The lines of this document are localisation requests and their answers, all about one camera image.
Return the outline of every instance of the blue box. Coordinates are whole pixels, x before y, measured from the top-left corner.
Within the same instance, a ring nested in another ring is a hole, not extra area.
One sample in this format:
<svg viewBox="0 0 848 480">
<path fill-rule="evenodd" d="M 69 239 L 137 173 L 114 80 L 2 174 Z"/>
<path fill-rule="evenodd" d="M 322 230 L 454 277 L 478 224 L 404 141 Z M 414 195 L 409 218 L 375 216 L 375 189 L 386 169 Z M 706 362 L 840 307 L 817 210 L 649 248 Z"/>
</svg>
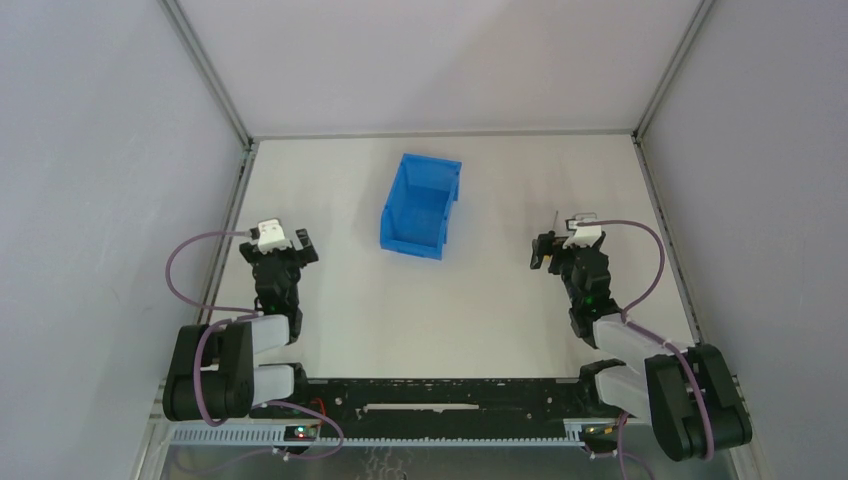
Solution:
<svg viewBox="0 0 848 480">
<path fill-rule="evenodd" d="M 441 260 L 461 168 L 461 162 L 403 154 L 380 218 L 380 247 Z"/>
</svg>

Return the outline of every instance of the gray wall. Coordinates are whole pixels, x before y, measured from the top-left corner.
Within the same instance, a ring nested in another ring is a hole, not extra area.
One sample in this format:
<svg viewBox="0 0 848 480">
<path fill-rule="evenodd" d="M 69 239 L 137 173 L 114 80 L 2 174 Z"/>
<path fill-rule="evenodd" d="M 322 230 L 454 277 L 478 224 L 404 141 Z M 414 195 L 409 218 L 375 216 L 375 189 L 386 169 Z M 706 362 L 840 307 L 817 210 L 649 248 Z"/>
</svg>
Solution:
<svg viewBox="0 0 848 480">
<path fill-rule="evenodd" d="M 0 478 L 127 478 L 240 146 L 153 0 L 4 1 L 0 65 Z"/>
<path fill-rule="evenodd" d="M 777 478 L 848 468 L 848 5 L 719 1 L 646 138 Z"/>
</svg>

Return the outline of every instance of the robotic arm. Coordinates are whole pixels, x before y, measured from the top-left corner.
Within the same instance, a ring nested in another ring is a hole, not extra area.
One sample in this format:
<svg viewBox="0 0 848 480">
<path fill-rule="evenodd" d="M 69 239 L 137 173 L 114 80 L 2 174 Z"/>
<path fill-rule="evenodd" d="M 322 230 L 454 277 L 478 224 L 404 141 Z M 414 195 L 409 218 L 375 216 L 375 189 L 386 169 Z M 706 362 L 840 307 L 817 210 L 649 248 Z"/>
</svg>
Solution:
<svg viewBox="0 0 848 480">
<path fill-rule="evenodd" d="M 601 252 L 606 233 L 601 226 L 582 225 L 595 220 L 594 214 L 576 215 L 566 221 L 568 235 L 557 236 L 554 231 L 540 234 L 533 240 L 530 261 L 530 268 L 535 270 L 550 259 L 548 272 L 560 276 L 571 301 L 568 314 L 575 335 L 617 359 L 585 365 L 580 379 L 590 385 L 596 401 L 650 423 L 671 459 L 703 456 L 707 440 L 693 386 L 665 343 L 656 343 L 622 322 L 621 308 L 610 292 L 609 257 Z M 672 343 L 695 373 L 715 449 L 750 442 L 750 418 L 721 352 L 708 344 Z"/>
</svg>

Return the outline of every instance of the white table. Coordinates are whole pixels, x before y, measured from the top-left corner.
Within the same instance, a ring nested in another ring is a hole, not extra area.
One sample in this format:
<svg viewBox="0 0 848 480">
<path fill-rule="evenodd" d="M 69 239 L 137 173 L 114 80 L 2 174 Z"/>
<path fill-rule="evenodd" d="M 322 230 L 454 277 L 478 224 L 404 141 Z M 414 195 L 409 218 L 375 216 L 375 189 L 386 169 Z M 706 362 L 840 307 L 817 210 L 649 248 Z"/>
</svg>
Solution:
<svg viewBox="0 0 848 480">
<path fill-rule="evenodd" d="M 380 249 L 380 212 L 404 152 L 462 162 L 442 261 Z M 657 227 L 624 135 L 266 140 L 238 220 L 309 230 L 320 261 L 299 284 L 303 329 L 262 362 L 301 362 L 314 378 L 574 377 L 605 358 L 571 331 L 560 279 L 531 271 L 530 242 L 573 213 Z M 612 292 L 639 295 L 658 264 L 653 240 L 607 227 Z M 249 265 L 233 244 L 216 303 L 251 306 Z M 666 268 L 634 318 L 691 342 Z M 216 315 L 213 318 L 224 318 Z"/>
</svg>

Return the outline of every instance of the floor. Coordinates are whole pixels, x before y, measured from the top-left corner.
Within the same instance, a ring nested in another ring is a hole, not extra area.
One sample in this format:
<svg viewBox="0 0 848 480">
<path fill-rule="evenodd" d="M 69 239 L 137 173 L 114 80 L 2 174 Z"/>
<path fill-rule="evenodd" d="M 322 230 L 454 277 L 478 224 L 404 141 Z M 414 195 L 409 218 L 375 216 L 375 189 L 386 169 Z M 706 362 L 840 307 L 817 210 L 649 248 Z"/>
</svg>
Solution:
<svg viewBox="0 0 848 480">
<path fill-rule="evenodd" d="M 380 213 L 403 153 L 462 162 L 441 261 L 380 249 Z M 300 339 L 258 363 L 301 362 L 313 378 L 574 377 L 605 358 L 571 331 L 559 278 L 531 271 L 530 242 L 564 219 L 657 222 L 625 135 L 266 140 L 238 228 L 279 218 L 306 228 L 320 261 L 300 282 Z M 613 296 L 625 304 L 655 275 L 640 230 L 608 227 Z M 233 244 L 216 304 L 251 306 L 250 268 Z M 633 311 L 691 342 L 671 273 Z M 224 318 L 216 315 L 213 318 Z"/>
</svg>

